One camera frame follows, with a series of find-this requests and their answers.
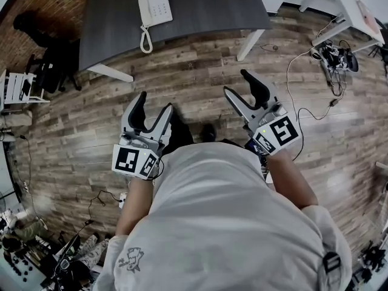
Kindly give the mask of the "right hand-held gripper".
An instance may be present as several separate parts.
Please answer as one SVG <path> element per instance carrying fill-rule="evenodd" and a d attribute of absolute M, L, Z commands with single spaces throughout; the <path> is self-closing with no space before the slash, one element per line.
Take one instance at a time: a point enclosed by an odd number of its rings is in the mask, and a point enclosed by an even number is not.
<path fill-rule="evenodd" d="M 233 109 L 248 122 L 250 140 L 245 147 L 257 155 L 274 155 L 293 144 L 301 134 L 286 108 L 277 102 L 274 84 L 253 70 L 240 70 L 243 78 L 249 83 L 255 99 L 254 109 L 237 94 L 224 86 L 224 96 Z"/>

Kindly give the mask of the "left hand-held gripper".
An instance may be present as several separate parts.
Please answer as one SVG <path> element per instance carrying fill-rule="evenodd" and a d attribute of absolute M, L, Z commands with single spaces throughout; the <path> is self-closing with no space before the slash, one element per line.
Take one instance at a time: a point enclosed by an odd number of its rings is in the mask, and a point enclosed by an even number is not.
<path fill-rule="evenodd" d="M 153 180 L 159 173 L 162 150 L 166 144 L 165 133 L 173 114 L 168 103 L 160 112 L 148 133 L 145 127 L 144 104 L 147 93 L 141 92 L 127 106 L 121 118 L 119 143 L 113 147 L 112 170 L 116 173 Z"/>

